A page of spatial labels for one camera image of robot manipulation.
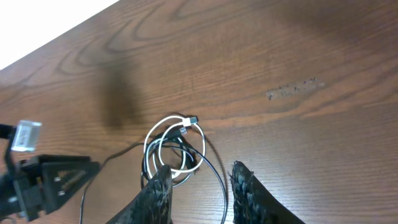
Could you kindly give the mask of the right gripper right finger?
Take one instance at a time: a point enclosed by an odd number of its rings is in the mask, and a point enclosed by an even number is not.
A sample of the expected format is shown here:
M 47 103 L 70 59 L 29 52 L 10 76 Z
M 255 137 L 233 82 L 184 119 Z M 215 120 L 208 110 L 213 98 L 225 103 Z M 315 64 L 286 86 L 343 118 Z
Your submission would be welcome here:
M 265 188 L 243 162 L 234 161 L 230 182 L 235 223 L 304 224 Z

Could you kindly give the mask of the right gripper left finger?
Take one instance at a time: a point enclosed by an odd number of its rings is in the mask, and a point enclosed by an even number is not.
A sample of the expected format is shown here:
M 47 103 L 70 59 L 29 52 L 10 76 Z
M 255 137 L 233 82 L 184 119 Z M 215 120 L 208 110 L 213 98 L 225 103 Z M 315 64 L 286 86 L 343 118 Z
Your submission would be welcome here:
M 170 224 L 172 195 L 171 168 L 164 165 L 136 197 L 106 224 Z

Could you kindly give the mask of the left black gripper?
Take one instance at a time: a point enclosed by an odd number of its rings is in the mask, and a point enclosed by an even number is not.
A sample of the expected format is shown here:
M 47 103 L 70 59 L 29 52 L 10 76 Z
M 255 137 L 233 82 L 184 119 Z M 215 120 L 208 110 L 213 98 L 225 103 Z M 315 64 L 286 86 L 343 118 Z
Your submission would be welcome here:
M 39 155 L 17 166 L 13 185 L 28 222 L 52 213 L 74 196 L 100 169 L 88 156 Z

